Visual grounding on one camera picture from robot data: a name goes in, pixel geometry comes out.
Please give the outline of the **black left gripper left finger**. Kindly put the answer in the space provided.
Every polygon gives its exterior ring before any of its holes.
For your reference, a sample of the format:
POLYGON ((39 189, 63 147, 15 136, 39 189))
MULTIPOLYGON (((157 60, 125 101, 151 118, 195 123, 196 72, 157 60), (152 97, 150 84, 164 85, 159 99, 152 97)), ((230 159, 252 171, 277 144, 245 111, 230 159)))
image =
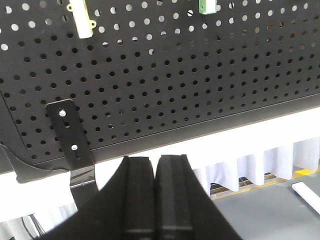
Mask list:
POLYGON ((154 172, 149 158, 125 156, 99 193, 41 239, 155 239, 154 172))

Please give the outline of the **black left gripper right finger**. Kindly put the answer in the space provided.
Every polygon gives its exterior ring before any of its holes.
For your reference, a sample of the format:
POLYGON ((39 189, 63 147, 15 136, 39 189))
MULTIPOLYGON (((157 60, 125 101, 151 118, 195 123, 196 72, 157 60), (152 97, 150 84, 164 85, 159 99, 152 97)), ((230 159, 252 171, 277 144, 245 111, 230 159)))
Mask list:
POLYGON ((239 240, 207 195, 186 155, 162 155, 155 176, 157 240, 239 240))

